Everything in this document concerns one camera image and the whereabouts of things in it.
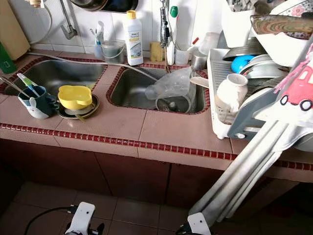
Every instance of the yellow container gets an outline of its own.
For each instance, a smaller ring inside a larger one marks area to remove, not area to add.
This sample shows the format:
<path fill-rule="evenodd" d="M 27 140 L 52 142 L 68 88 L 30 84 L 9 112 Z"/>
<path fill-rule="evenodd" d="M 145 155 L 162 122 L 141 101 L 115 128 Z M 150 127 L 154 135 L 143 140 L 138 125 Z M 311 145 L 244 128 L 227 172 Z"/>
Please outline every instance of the yellow container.
<path fill-rule="evenodd" d="M 58 98 L 67 109 L 83 109 L 92 103 L 91 90 L 84 86 L 61 86 Z"/>

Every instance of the tiled floor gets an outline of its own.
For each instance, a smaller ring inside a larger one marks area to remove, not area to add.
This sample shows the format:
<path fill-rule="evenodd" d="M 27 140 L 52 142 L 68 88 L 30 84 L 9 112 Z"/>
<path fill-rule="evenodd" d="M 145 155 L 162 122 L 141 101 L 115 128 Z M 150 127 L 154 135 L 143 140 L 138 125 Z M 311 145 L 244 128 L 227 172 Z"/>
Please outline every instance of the tiled floor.
<path fill-rule="evenodd" d="M 23 235 L 30 219 L 46 209 L 86 201 L 96 205 L 91 227 L 105 224 L 104 235 L 174 235 L 187 210 L 28 182 L 0 219 L 0 235 Z M 28 235 L 62 235 L 72 215 L 56 211 L 34 222 Z M 216 223 L 218 235 L 313 235 L 313 219 L 302 214 L 274 216 L 263 210 L 245 223 Z"/>

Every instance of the label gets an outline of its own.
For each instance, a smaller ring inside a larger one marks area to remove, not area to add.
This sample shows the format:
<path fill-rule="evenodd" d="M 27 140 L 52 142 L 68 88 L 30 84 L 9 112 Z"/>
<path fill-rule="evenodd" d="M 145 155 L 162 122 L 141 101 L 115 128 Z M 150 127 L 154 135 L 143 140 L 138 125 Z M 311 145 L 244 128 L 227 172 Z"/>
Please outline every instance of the label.
<path fill-rule="evenodd" d="M 129 32 L 129 47 L 132 59 L 139 58 L 142 56 L 140 38 L 141 38 L 140 31 Z"/>

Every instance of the faucet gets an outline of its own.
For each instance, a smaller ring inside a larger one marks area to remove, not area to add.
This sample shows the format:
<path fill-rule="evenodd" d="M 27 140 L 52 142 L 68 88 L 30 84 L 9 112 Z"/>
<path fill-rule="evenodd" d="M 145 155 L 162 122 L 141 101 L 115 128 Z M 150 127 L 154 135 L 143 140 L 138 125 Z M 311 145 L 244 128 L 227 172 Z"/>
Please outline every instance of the faucet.
<path fill-rule="evenodd" d="M 162 7 L 160 8 L 161 13 L 161 31 L 160 31 L 160 45 L 164 48 L 168 44 L 168 38 L 170 36 L 170 30 L 167 27 L 168 22 L 166 21 L 166 0 L 160 0 Z"/>
<path fill-rule="evenodd" d="M 71 25 L 71 23 L 69 21 L 69 17 L 67 14 L 67 10 L 65 9 L 63 0 L 60 0 L 60 5 L 61 5 L 62 11 L 63 11 L 63 15 L 65 17 L 65 21 L 67 22 L 67 28 L 69 31 L 67 31 L 63 25 L 61 25 L 61 29 L 62 29 L 65 37 L 68 40 L 70 40 L 71 38 L 73 38 L 74 36 L 77 35 L 77 31 L 76 31 L 76 29 L 73 28 L 73 26 Z"/>

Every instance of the sink basin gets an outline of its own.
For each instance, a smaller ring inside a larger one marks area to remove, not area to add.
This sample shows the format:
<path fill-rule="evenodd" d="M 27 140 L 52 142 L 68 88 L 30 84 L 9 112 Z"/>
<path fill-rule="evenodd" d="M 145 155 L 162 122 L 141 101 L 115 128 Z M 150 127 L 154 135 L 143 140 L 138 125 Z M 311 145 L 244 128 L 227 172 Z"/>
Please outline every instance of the sink basin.
<path fill-rule="evenodd" d="M 24 72 L 24 75 L 37 85 L 45 87 L 50 94 L 57 96 L 59 87 L 63 85 L 81 85 L 92 88 L 104 69 L 103 65 L 45 60 L 33 65 Z M 14 83 L 20 88 L 25 88 L 20 79 L 16 79 Z M 18 95 L 19 92 L 7 86 L 4 94 Z"/>
<path fill-rule="evenodd" d="M 163 69 L 138 68 L 156 79 L 160 79 L 166 74 Z M 126 69 L 121 74 L 112 94 L 111 102 L 116 106 L 133 107 L 139 109 L 156 110 L 155 100 L 148 100 L 145 96 L 145 90 L 155 81 L 145 75 L 131 69 Z M 204 88 L 196 88 L 196 108 L 194 112 L 202 111 L 206 107 Z"/>

